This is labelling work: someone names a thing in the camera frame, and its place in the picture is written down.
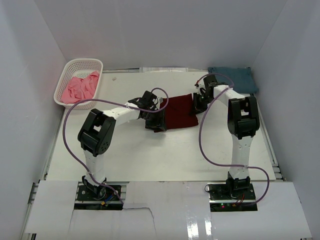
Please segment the dark red t shirt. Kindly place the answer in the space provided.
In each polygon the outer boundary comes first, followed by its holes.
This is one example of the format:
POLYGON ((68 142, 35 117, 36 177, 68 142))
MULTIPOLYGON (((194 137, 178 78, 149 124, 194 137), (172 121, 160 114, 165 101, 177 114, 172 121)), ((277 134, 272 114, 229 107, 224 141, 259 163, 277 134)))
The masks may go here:
POLYGON ((195 127, 199 124, 196 114, 193 112, 192 94, 164 98, 160 108, 164 107, 164 119, 168 130, 195 127))

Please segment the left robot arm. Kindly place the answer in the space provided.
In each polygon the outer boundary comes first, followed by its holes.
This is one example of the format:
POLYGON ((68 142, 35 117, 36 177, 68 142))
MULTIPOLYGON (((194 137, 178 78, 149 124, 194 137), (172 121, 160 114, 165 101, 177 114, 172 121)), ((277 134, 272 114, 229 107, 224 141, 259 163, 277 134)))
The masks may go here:
POLYGON ((116 127, 132 120, 145 120, 149 130, 166 131, 165 101, 150 91, 145 91, 142 97, 126 102, 124 106, 111 110, 100 111, 92 109, 78 133, 78 141, 85 155, 85 165, 88 171, 82 177, 82 183, 90 196, 96 200, 102 199, 107 188, 105 161, 103 154, 111 145, 116 127))

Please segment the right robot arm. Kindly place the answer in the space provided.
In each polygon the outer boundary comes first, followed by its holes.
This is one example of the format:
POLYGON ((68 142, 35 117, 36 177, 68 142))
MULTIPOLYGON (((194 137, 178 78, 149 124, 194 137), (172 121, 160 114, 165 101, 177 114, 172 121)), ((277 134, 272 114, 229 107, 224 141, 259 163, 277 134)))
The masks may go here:
POLYGON ((233 86, 219 82, 216 76, 208 73, 196 83, 197 92, 193 94, 193 111, 196 114, 209 111, 218 100, 227 107, 227 128, 232 137, 231 164, 222 193, 236 200, 249 190, 250 149, 256 132, 260 128, 257 100, 236 92, 233 86))

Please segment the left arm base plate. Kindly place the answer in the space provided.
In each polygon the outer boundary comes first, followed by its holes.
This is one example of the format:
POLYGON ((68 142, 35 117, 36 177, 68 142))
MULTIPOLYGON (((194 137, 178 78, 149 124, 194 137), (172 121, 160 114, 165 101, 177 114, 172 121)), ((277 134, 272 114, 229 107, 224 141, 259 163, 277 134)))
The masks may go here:
POLYGON ((80 184, 74 202, 75 210, 90 211, 121 211, 123 204, 110 188, 102 188, 98 195, 80 184))

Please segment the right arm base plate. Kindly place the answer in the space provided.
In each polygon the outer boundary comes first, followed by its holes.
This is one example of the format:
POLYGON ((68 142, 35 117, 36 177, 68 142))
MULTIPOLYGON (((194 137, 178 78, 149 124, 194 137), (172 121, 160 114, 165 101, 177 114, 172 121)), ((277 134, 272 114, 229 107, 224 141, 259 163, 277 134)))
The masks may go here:
POLYGON ((226 184, 208 183, 204 191, 209 194, 209 205, 212 213, 256 212, 256 195, 252 184, 247 189, 229 193, 226 184))

